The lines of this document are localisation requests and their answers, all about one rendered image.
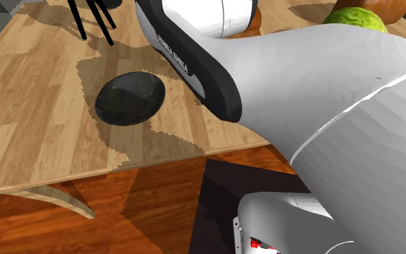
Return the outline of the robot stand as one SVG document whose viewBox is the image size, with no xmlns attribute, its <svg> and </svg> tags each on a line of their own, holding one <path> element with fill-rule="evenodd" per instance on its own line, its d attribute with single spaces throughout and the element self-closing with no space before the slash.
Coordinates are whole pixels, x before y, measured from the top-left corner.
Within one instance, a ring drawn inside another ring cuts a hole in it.
<svg viewBox="0 0 406 254">
<path fill-rule="evenodd" d="M 239 202 L 261 191 L 309 192 L 297 175 L 207 160 L 188 254 L 235 254 L 233 218 Z"/>
</svg>

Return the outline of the black bowl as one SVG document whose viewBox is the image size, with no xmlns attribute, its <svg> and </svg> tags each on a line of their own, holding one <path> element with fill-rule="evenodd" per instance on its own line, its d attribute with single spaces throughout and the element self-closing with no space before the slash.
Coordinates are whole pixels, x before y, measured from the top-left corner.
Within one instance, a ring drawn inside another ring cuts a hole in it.
<svg viewBox="0 0 406 254">
<path fill-rule="evenodd" d="M 159 77 L 135 71 L 107 82 L 94 107 L 102 121 L 114 126 L 132 126 L 154 116 L 164 98 L 165 86 Z"/>
</svg>

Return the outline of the orange-brown round object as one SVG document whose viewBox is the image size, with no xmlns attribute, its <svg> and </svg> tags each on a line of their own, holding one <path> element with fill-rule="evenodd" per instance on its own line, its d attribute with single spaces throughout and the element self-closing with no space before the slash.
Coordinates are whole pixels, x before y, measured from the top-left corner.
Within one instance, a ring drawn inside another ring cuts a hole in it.
<svg viewBox="0 0 406 254">
<path fill-rule="evenodd" d="M 262 24 L 262 15 L 259 7 L 256 8 L 255 15 L 249 25 L 249 27 L 244 31 L 236 35 L 230 36 L 230 38 L 246 38 L 252 36 L 261 35 L 260 26 Z"/>
</svg>

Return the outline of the black thin-legged object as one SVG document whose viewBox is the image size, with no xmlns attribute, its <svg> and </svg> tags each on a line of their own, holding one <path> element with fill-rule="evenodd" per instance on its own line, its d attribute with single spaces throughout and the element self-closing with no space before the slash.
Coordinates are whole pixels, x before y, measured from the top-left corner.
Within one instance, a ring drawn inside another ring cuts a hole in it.
<svg viewBox="0 0 406 254">
<path fill-rule="evenodd" d="M 107 26 L 105 25 L 103 19 L 102 19 L 102 15 L 100 14 L 100 11 L 102 11 L 102 13 L 104 14 L 106 20 L 109 22 L 109 25 L 111 26 L 111 28 L 115 29 L 116 28 L 116 24 L 113 21 L 113 18 L 111 17 L 110 13 L 107 10 L 107 7 L 104 5 L 104 3 L 102 2 L 102 0 L 85 0 L 85 2 L 87 3 L 87 6 L 90 8 L 90 10 L 92 11 L 92 14 L 94 16 L 94 18 L 97 21 L 97 24 L 99 25 L 101 31 L 103 32 L 107 42 L 109 43 L 109 45 L 114 45 L 114 42 L 108 32 Z M 76 22 L 76 25 L 78 27 L 79 33 L 81 35 L 81 38 L 83 40 L 87 39 L 87 34 L 84 30 L 84 26 L 81 20 L 81 17 L 79 15 L 79 10 L 77 9 L 77 5 L 76 5 L 76 1 L 75 0 L 67 0 L 67 3 L 69 5 L 69 8 L 71 10 L 71 13 L 74 17 L 74 20 Z"/>
</svg>

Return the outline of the light wooden table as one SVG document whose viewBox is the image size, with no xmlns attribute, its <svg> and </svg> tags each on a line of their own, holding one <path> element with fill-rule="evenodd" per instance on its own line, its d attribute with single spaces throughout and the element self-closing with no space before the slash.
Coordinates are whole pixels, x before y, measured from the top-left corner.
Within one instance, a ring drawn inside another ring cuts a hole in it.
<svg viewBox="0 0 406 254">
<path fill-rule="evenodd" d="M 146 41 L 128 4 L 114 13 L 126 33 L 91 49 L 40 22 L 65 0 L 28 4 L 0 34 L 0 193 L 266 145 L 268 139 L 218 120 Z M 114 74 L 147 71 L 167 89 L 149 121 L 112 127 L 93 108 Z"/>
</svg>

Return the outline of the green round fruit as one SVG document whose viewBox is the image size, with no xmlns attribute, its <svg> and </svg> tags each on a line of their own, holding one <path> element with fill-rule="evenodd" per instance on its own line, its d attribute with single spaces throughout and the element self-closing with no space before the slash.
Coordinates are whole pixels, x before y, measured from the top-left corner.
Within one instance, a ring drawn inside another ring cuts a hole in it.
<svg viewBox="0 0 406 254">
<path fill-rule="evenodd" d="M 345 7 L 332 11 L 323 24 L 346 24 L 388 33 L 382 19 L 374 12 L 361 7 Z"/>
</svg>

